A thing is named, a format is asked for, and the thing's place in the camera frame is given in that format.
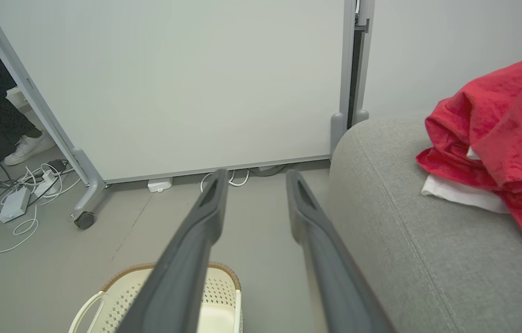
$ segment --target brown basket rim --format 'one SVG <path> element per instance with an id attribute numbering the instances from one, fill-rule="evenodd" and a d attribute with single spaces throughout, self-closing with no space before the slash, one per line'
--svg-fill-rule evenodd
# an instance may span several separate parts
<path id="1" fill-rule="evenodd" d="M 141 271 L 141 270 L 151 270 L 155 266 L 156 266 L 156 263 L 145 263 L 145 264 L 138 264 L 138 265 L 134 265 L 134 266 L 125 268 L 125 270 L 122 270 L 119 273 L 117 273 L 115 276 L 113 276 L 113 278 L 111 278 L 104 285 L 104 287 L 101 288 L 101 291 L 106 293 L 109 290 L 109 288 L 111 288 L 111 286 L 113 286 L 113 284 L 115 284 L 115 282 L 119 281 L 120 278 L 122 278 L 123 276 L 125 276 L 127 274 L 130 274 L 131 272 Z M 232 279 L 232 282 L 234 283 L 236 290 L 242 290 L 242 289 L 240 289 L 240 280 L 238 280 L 238 276 L 230 267 L 228 267 L 228 265 L 225 265 L 223 263 L 218 263 L 217 261 L 210 261 L 208 268 L 216 268 L 218 270 L 224 271 Z"/>

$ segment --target gray floor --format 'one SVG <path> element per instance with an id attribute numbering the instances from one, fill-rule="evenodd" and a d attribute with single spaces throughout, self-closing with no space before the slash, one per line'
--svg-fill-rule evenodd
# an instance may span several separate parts
<path id="1" fill-rule="evenodd" d="M 36 168 L 60 154 L 48 150 L 26 164 Z M 321 202 L 328 166 L 327 161 L 296 165 Z M 24 173 L 24 165 L 9 169 L 13 177 Z M 147 191 L 146 182 L 117 184 L 107 190 L 97 223 L 85 231 L 66 219 L 85 191 L 81 183 L 39 207 L 34 236 L 0 254 L 0 332 L 66 332 L 81 305 L 111 276 L 158 259 L 199 195 L 201 178 L 176 178 L 172 188 L 156 194 Z M 0 222 L 0 250 L 22 240 L 12 230 L 33 213 Z M 223 233 L 211 260 L 229 265 L 240 278 L 248 333 L 313 331 L 303 256 L 289 230 L 283 173 L 229 188 Z"/>

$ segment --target sofa seam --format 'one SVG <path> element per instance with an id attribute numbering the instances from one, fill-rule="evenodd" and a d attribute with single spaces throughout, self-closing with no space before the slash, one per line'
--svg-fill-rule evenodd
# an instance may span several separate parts
<path id="1" fill-rule="evenodd" d="M 380 184 L 381 188 L 383 188 L 386 196 L 390 199 L 390 201 L 393 203 L 393 209 L 396 214 L 396 216 L 400 219 L 400 224 L 402 229 L 404 229 L 404 232 L 402 232 L 403 238 L 408 244 L 411 244 L 412 246 L 409 246 L 409 249 L 411 250 L 411 255 L 413 255 L 413 259 L 415 259 L 415 262 L 417 263 L 417 266 L 419 266 L 419 270 L 421 274 L 424 276 L 424 278 L 429 278 L 430 282 L 427 283 L 428 288 L 430 290 L 430 293 L 436 300 L 438 308 L 441 310 L 442 315 L 444 316 L 444 321 L 446 322 L 446 325 L 449 329 L 452 330 L 452 327 L 450 325 L 450 321 L 448 320 L 448 317 L 451 319 L 454 327 L 458 329 L 459 331 L 464 331 L 464 328 L 460 325 L 460 321 L 458 320 L 452 306 L 449 304 L 449 301 L 447 300 L 447 297 L 445 296 L 445 293 L 443 291 L 443 288 L 439 286 L 438 280 L 436 278 L 436 275 L 430 270 L 430 265 L 425 257 L 425 255 L 422 253 L 421 247 L 419 246 L 418 242 L 415 240 L 415 236 L 412 234 L 412 232 L 407 227 L 406 219 L 404 214 L 398 209 L 398 206 L 396 204 L 396 200 L 394 200 L 394 197 L 392 196 L 391 191 L 388 189 L 386 184 L 383 182 L 383 178 L 381 177 L 378 170 L 375 168 L 370 156 L 367 154 L 366 150 L 364 149 L 364 146 L 362 144 L 362 141 L 358 137 L 358 135 L 355 135 L 356 141 L 358 143 L 358 146 L 360 146 L 360 149 L 362 150 L 363 155 L 366 157 L 366 161 L 370 165 L 370 168 L 374 171 L 375 175 L 377 176 L 377 181 Z"/>

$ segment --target person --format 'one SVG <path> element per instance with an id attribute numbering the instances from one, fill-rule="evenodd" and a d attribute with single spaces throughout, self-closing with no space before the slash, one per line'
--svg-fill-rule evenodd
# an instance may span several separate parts
<path id="1" fill-rule="evenodd" d="M 0 59 L 0 134 L 6 141 L 16 143 L 14 151 L 4 158 L 6 165 L 20 164 L 55 146 L 49 133 L 37 129 L 6 98 L 7 91 L 15 86 L 14 79 Z"/>

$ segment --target red cloth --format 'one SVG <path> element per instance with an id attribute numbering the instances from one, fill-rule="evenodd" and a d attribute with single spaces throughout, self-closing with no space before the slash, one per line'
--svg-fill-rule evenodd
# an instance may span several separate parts
<path id="1" fill-rule="evenodd" d="M 469 82 L 425 120 L 428 172 L 492 191 L 522 228 L 522 61 Z M 466 157 L 472 146 L 480 160 Z"/>

